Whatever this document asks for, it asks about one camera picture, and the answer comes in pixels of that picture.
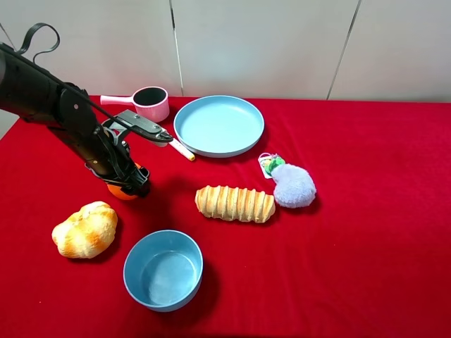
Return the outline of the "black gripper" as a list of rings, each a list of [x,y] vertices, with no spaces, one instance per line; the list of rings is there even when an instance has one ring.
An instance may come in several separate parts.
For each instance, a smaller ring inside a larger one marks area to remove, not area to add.
[[[128,152],[104,128],[95,128],[84,143],[85,165],[107,184],[122,185],[127,196],[144,198],[150,190],[149,171],[132,163]]]

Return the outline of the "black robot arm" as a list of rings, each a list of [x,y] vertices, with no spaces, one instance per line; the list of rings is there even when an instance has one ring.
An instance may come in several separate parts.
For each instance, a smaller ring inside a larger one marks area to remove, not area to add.
[[[97,120],[86,91],[33,68],[11,47],[1,45],[1,109],[28,123],[45,125],[94,175],[124,198],[149,193],[149,171],[130,156],[127,144]]]

